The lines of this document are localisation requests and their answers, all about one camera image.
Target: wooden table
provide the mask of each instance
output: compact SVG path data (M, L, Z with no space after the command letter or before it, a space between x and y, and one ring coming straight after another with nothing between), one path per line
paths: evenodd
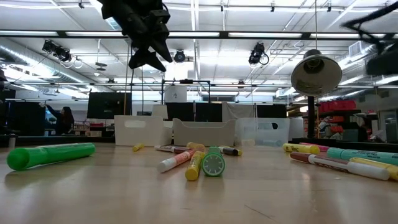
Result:
M97 144L70 162L12 172L0 153L0 223L397 223L398 183L291 161L282 149L225 156L222 178L187 182L172 156Z

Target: shelf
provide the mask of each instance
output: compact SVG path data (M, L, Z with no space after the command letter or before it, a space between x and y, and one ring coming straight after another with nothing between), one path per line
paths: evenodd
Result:
M324 118L327 116L347 116L347 115L353 115L356 113L360 113L361 110L338 110L338 111L328 111L324 113L320 113L319 117Z

